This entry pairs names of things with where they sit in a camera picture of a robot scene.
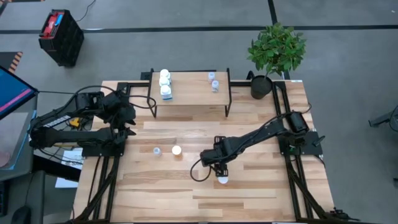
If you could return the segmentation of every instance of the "concrete floor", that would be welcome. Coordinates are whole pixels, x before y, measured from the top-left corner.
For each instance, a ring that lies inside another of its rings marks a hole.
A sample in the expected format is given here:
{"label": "concrete floor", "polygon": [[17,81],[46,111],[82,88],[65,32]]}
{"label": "concrete floor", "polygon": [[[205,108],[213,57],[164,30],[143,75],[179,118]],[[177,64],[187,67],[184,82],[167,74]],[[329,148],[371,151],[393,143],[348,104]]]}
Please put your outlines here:
{"label": "concrete floor", "polygon": [[[40,29],[51,8],[70,9],[79,19],[90,2],[8,4],[0,17],[0,30]],[[394,0],[274,2],[278,20],[285,26],[386,25],[398,21]],[[269,24],[265,0],[97,0],[79,23],[86,29]],[[0,35],[0,42],[7,43],[0,45],[0,52],[23,52],[16,73],[38,89],[73,91],[103,80],[139,79],[140,72],[150,68],[229,67],[232,78],[244,78],[249,70],[255,70],[246,57],[250,40],[256,36],[256,31],[86,34],[74,68],[58,67],[39,48],[36,34]],[[398,189],[392,178],[398,176],[398,140],[387,125],[370,128],[368,119],[393,110],[397,104],[398,30],[317,30],[305,31],[304,37],[308,39],[305,60],[290,76],[304,81],[315,126],[326,136],[322,145],[335,205],[364,222],[395,223]],[[40,95],[39,114],[63,105],[68,97]],[[53,186],[54,179],[48,178],[47,223],[65,221],[73,203],[73,190]]]}

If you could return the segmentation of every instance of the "computer screen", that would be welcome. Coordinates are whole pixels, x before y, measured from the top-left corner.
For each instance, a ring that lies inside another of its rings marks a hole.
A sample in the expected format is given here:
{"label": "computer screen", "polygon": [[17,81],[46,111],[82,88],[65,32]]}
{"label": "computer screen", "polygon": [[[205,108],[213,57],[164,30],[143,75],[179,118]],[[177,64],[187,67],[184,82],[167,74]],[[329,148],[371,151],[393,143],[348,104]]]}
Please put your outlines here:
{"label": "computer screen", "polygon": [[0,119],[23,105],[37,90],[0,66]]}

